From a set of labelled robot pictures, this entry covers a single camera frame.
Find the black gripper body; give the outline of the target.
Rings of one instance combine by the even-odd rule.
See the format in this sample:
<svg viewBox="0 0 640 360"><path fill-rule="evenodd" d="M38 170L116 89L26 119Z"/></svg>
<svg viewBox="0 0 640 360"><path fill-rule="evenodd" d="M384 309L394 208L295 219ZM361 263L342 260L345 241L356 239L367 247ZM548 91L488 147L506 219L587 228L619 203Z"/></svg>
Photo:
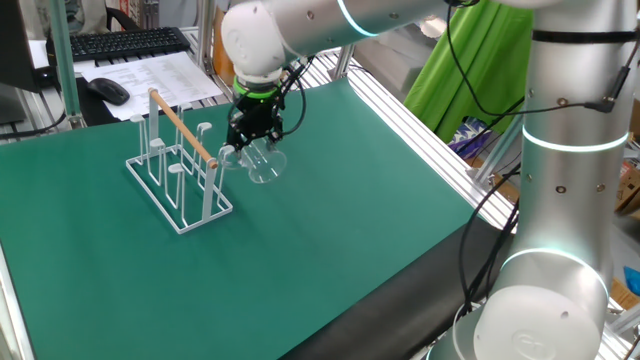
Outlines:
<svg viewBox="0 0 640 360"><path fill-rule="evenodd" d="M229 126L239 129L245 136L267 136L274 117L281 117L278 95L267 98L239 95L229 113Z"/></svg>

